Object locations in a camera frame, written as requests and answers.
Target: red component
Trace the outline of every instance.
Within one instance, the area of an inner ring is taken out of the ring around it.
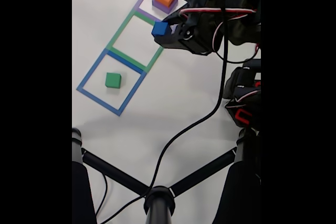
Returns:
[[[242,123],[245,123],[245,124],[249,125],[249,124],[250,124],[250,121],[249,121],[249,120],[247,120],[247,119],[245,119],[245,118],[241,118],[241,117],[239,116],[239,114],[240,114],[241,112],[244,112],[245,114],[247,114],[247,115],[249,115],[249,116],[252,116],[252,114],[251,114],[250,112],[247,112],[247,111],[244,110],[244,109],[238,109],[237,112],[236,112],[236,115],[235,115],[235,119],[241,121]]]

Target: blue cube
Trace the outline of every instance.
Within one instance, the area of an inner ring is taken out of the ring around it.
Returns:
[[[172,30],[168,24],[168,22],[161,22],[161,21],[155,21],[153,30],[152,30],[152,35],[153,36],[163,36],[166,34],[171,34]]]

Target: green cube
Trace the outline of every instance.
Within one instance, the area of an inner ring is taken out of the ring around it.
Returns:
[[[108,88],[119,89],[121,83],[121,75],[119,73],[107,73],[105,86]]]

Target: purple square outline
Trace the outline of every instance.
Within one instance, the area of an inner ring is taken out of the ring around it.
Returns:
[[[135,9],[136,11],[146,16],[147,18],[150,18],[153,21],[161,21],[159,18],[154,17],[152,14],[149,14],[148,12],[145,12],[143,9],[140,9],[140,5],[143,1],[144,0],[138,0],[133,9]]]

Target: purple cube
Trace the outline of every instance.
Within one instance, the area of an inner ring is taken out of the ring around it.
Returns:
[[[164,13],[171,13],[172,10],[177,6],[177,1],[178,0],[173,0],[172,4],[170,5],[170,7],[166,7],[165,5],[161,4],[160,2],[156,1],[156,0],[152,0],[152,4],[154,7],[156,7],[157,9],[163,11]]]

